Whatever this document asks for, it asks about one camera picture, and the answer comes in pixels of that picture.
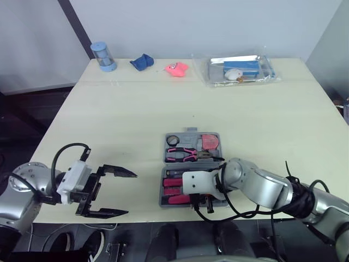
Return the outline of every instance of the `white table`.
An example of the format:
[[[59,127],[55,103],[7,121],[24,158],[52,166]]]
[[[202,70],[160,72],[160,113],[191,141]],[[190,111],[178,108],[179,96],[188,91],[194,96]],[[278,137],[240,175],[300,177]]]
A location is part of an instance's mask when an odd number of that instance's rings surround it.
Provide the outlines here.
[[[162,69],[175,59],[158,59],[137,72],[127,59],[104,73],[91,60],[70,92],[31,161],[51,166],[55,153],[71,142],[87,143],[87,160],[94,171],[103,164],[120,165],[138,178],[101,179],[93,202],[101,207],[128,210],[108,220],[75,215],[77,204],[44,205],[38,223],[123,223],[200,220],[190,208],[162,209],[158,205],[164,135],[197,127],[218,132],[226,159],[240,157],[260,168],[286,176],[285,160],[302,182],[324,180],[331,192],[349,201],[349,128],[321,86],[299,59],[274,59],[282,80],[267,85],[208,88],[195,74],[191,60],[184,78]],[[66,171],[81,153],[66,150],[57,169]],[[230,198],[237,209],[255,205],[241,192]],[[212,219],[232,216],[217,207]],[[287,217],[280,214],[276,217]]]

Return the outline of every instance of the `plastic bag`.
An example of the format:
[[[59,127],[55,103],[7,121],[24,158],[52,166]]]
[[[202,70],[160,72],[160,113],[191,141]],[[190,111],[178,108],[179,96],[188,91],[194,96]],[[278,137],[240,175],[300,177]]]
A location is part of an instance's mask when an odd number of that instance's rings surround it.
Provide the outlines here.
[[[265,48],[223,55],[193,54],[192,61],[201,80],[210,87],[255,85],[280,80],[265,55]]]

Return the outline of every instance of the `gray robot arm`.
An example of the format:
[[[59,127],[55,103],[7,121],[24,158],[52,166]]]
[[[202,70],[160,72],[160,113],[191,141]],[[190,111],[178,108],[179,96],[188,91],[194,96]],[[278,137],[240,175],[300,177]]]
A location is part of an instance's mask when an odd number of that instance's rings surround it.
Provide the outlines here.
[[[226,191],[241,190],[254,203],[300,219],[324,242],[335,244],[342,262],[349,258],[349,204],[325,191],[309,188],[295,177],[281,177],[254,163],[233,158],[225,169],[183,174],[184,194],[211,194],[224,200]]]
[[[75,161],[67,172],[56,169],[51,172],[44,164],[30,162],[18,166],[5,180],[0,181],[7,183],[5,190],[0,192],[0,261],[6,261],[21,235],[38,215],[42,203],[78,203],[75,214],[92,218],[110,218],[128,213],[117,209],[90,210],[91,202],[96,199],[101,187],[99,180],[105,173],[137,177],[125,168],[112,165],[100,166],[96,173],[92,173],[92,168],[85,163],[90,151],[89,148],[85,150],[80,160]]]

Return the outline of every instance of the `tool kit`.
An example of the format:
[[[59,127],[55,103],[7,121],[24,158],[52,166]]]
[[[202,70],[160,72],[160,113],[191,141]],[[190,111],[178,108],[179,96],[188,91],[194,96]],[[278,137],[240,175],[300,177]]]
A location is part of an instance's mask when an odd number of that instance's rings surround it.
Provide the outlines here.
[[[212,171],[223,161],[218,133],[197,132],[188,128],[182,133],[165,136],[164,162],[161,173],[159,205],[189,207],[190,197],[183,194],[182,174],[186,171]],[[227,202],[206,196],[201,206],[226,206]]]

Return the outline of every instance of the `pink plush toy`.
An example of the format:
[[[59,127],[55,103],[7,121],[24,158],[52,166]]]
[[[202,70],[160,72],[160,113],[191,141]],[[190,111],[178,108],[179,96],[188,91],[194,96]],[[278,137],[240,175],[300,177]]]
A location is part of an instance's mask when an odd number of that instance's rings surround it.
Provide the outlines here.
[[[172,76],[176,76],[178,78],[182,78],[185,76],[185,71],[189,67],[186,64],[181,62],[173,63],[165,67],[165,70],[169,72]]]

